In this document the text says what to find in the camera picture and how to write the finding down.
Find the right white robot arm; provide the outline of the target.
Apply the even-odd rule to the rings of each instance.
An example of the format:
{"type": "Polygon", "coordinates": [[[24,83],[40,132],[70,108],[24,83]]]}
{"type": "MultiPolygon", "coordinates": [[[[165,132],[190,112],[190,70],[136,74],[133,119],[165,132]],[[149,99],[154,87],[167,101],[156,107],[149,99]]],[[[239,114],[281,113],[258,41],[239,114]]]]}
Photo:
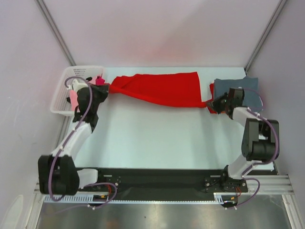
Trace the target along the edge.
{"type": "Polygon", "coordinates": [[[244,128],[240,156],[222,170],[217,181],[224,191],[241,186],[256,166],[273,163],[279,156],[279,122],[244,106],[244,97],[244,88],[230,88],[229,92],[207,102],[210,110],[225,113],[244,128]]]}

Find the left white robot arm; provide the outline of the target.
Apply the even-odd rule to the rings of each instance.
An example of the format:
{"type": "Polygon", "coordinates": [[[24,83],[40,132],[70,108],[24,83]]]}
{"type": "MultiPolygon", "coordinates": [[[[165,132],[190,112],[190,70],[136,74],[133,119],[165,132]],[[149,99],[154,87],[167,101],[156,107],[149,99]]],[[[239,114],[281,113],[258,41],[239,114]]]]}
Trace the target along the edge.
{"type": "Polygon", "coordinates": [[[50,155],[38,160],[39,187],[43,194],[75,195],[80,188],[90,186],[99,191],[105,178],[97,169],[76,167],[74,160],[98,122],[98,108],[109,93],[109,85],[81,84],[75,86],[76,99],[70,102],[74,109],[72,130],[50,155]]]}

